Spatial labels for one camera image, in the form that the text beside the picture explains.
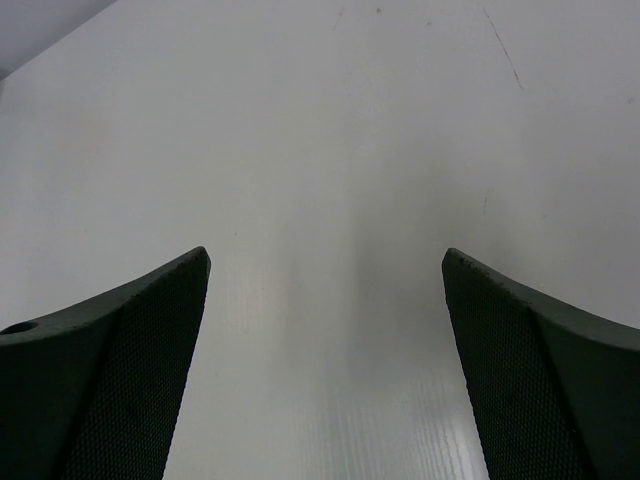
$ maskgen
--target scuff mark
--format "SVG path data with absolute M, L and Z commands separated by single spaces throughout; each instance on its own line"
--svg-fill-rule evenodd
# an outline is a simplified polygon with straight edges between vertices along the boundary
M 336 19 L 336 23 L 333 25 L 333 29 L 331 30 L 332 32 L 336 31 L 336 28 L 338 28 L 338 24 L 340 23 L 340 19 L 342 18 L 342 14 L 344 13 L 344 7 L 342 7 L 340 9 L 340 14 L 338 15 L 338 18 Z
M 518 82 L 518 86 L 520 87 L 521 90 L 524 90 L 524 87 L 522 86 L 522 83 L 520 83 L 520 77 L 518 77 L 518 72 L 516 72 L 516 68 L 513 66 L 513 62 L 511 61 L 511 57 L 509 56 L 509 52 L 507 52 L 507 49 L 505 48 L 504 43 L 502 43 L 502 39 L 500 38 L 500 35 L 498 35 L 498 30 L 496 30 L 496 26 L 493 24 L 493 20 L 491 20 L 491 17 L 487 13 L 487 9 L 486 8 L 483 8 L 482 11 L 484 12 L 484 14 L 486 15 L 487 19 L 489 20 L 489 23 L 491 24 L 491 28 L 493 28 L 493 33 L 496 34 L 496 38 L 500 42 L 500 46 L 502 47 L 502 50 L 504 51 L 504 54 L 507 57 L 507 60 L 509 61 L 509 65 L 511 65 L 511 70 L 513 70 L 513 75 L 516 77 L 516 82 Z

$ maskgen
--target white wall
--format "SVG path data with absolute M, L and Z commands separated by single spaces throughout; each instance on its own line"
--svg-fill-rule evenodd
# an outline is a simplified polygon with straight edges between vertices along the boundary
M 484 478 L 440 259 L 640 326 L 639 21 L 117 2 L 5 82 L 2 324 L 203 244 L 166 478 Z
M 0 79 L 68 35 L 115 0 L 2 0 Z

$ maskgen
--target perforated surface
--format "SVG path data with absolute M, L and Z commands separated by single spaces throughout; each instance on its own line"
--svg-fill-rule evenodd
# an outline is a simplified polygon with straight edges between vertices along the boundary
M 72 434 L 61 478 L 162 478 L 207 275 L 202 253 L 124 305 Z
M 591 478 L 531 310 L 455 252 L 443 274 L 490 478 Z

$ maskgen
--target mounting hole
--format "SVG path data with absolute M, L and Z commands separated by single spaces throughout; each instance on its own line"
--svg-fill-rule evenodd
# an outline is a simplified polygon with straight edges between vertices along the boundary
M 11 325 L 0 332 L 0 335 L 11 335 L 12 333 L 27 332 L 32 328 L 36 328 L 38 324 L 36 322 L 22 322 Z

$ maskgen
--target white surface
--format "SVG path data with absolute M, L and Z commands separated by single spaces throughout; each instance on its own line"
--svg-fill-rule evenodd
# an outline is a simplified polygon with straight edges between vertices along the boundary
M 0 79 L 115 0 L 2 0 Z
M 118 2 L 6 81 L 2 322 L 204 244 L 166 478 L 485 478 L 439 262 L 640 326 L 639 15 Z

